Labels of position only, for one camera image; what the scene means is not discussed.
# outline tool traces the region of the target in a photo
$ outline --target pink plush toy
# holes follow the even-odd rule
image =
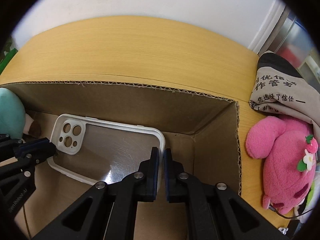
[[[263,167],[265,209],[272,204],[287,214],[308,194],[316,170],[318,143],[312,125],[288,115],[268,116],[248,132],[245,146]]]

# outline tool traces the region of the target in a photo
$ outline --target cardboard box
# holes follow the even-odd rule
[[[16,93],[50,137],[63,113],[144,125],[161,130],[173,159],[202,182],[225,182],[241,194],[241,155],[236,101],[194,91],[116,82],[25,82],[2,87]],[[90,185],[36,167],[37,190],[25,204],[31,235],[83,194]],[[16,218],[25,230],[23,219]],[[184,204],[169,204],[164,182],[153,203],[138,203],[135,239],[186,239]]]

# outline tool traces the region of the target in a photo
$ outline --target white wall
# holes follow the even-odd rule
[[[32,36],[65,23],[144,15],[197,25],[258,52],[256,47],[267,39],[283,8],[279,0],[39,0],[12,36],[19,49]]]

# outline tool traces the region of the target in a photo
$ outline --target cable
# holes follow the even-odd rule
[[[271,211],[273,211],[273,212],[276,212],[280,217],[283,217],[283,218],[285,218],[285,219],[292,219],[292,218],[301,217],[302,215],[307,214],[308,212],[310,212],[310,211],[313,210],[313,208],[312,208],[312,209],[310,209],[310,210],[308,210],[308,211],[306,211],[306,212],[304,212],[304,213],[302,213],[302,214],[300,214],[300,215],[298,215],[298,216],[286,217],[286,216],[284,216],[284,215],[281,215],[281,214],[276,210],[276,208],[273,207],[272,205],[269,205],[269,209],[270,209]]]
[[[26,222],[26,228],[27,228],[27,231],[28,231],[28,235],[29,235],[29,239],[31,239],[31,233],[30,233],[30,229],[29,229],[29,225],[28,225],[28,221],[27,221],[27,216],[26,216],[26,210],[24,208],[24,205],[22,206],[23,208],[23,216],[24,216],[24,221]]]

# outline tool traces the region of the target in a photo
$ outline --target green object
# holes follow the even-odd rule
[[[1,62],[4,60],[4,58],[5,58],[5,54],[4,54],[4,53],[10,51],[11,45],[12,45],[12,38],[9,37],[9,38],[7,39],[7,41],[5,42],[5,45],[4,45],[3,49],[2,49],[1,52],[0,52],[0,63],[1,63]]]
[[[313,139],[313,134],[310,134],[310,135],[306,136],[306,141],[307,141],[308,144],[311,143],[312,139]]]
[[[307,205],[306,206],[309,205],[309,203],[313,197],[314,191],[315,191],[315,182],[313,181],[311,184],[310,192],[308,193],[308,196],[307,196]]]
[[[0,134],[21,139],[25,121],[26,112],[17,95],[9,89],[0,88]]]
[[[303,162],[303,160],[300,160],[297,165],[297,170],[305,171],[306,169],[307,169],[307,165]]]
[[[12,60],[13,56],[16,55],[17,52],[18,52],[18,50],[16,48],[14,48],[13,50],[9,51],[7,55],[5,55],[5,58],[0,63],[0,74],[5,69],[5,67],[10,62],[10,60]]]

